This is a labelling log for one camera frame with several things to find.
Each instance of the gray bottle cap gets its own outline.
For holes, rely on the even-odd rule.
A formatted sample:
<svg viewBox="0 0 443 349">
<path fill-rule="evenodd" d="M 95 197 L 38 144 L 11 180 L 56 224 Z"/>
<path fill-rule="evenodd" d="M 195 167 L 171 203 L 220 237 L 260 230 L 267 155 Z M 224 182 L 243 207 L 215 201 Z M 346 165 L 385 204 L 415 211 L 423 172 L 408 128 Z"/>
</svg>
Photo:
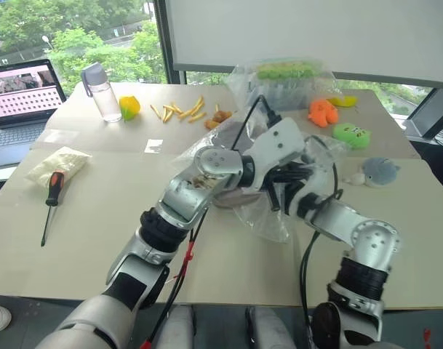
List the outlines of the gray bottle cap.
<svg viewBox="0 0 443 349">
<path fill-rule="evenodd" d="M 82 69 L 81 77 L 87 95 L 89 95 L 90 97 L 92 96 L 92 92 L 89 89 L 89 85 L 90 86 L 101 85 L 108 81 L 106 72 L 103 69 L 103 66 L 99 63 L 93 63 L 88 67 Z"/>
</svg>

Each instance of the laptop keyboard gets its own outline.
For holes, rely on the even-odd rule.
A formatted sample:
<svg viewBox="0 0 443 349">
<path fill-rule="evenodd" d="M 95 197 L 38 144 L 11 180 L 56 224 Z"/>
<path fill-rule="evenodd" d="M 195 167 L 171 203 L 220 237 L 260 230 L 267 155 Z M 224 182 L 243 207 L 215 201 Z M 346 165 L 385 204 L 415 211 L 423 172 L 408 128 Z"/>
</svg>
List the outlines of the laptop keyboard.
<svg viewBox="0 0 443 349">
<path fill-rule="evenodd" d="M 0 147 L 34 142 L 43 132 L 45 124 L 34 124 L 13 129 L 0 129 Z"/>
</svg>

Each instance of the laptop screen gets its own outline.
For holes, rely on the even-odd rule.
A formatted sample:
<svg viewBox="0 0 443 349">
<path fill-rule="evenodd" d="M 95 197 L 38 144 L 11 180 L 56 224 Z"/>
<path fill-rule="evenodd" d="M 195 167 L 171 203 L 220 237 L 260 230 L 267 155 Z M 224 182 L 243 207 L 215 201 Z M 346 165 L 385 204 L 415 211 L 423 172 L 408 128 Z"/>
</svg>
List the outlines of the laptop screen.
<svg viewBox="0 0 443 349">
<path fill-rule="evenodd" d="M 64 101 L 48 60 L 0 67 L 1 126 L 46 120 Z"/>
</svg>

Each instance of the water bottle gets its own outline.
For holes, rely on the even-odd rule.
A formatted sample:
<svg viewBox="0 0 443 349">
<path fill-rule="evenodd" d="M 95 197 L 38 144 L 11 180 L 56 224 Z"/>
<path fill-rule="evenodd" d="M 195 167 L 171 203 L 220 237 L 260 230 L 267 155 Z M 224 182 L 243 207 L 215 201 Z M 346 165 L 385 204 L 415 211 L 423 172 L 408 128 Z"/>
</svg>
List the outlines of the water bottle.
<svg viewBox="0 0 443 349">
<path fill-rule="evenodd" d="M 103 120 L 107 122 L 121 120 L 121 110 L 103 66 L 93 63 L 82 69 L 81 77 L 87 96 L 93 97 Z"/>
</svg>

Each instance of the white wall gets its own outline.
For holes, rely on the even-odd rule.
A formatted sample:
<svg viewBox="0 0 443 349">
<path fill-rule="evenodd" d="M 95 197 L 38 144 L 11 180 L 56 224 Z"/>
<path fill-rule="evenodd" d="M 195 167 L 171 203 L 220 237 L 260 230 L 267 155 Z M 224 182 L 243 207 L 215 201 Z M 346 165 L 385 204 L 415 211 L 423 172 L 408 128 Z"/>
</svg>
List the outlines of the white wall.
<svg viewBox="0 0 443 349">
<path fill-rule="evenodd" d="M 443 82 L 443 0 L 167 0 L 175 66 L 317 57 Z"/>
</svg>

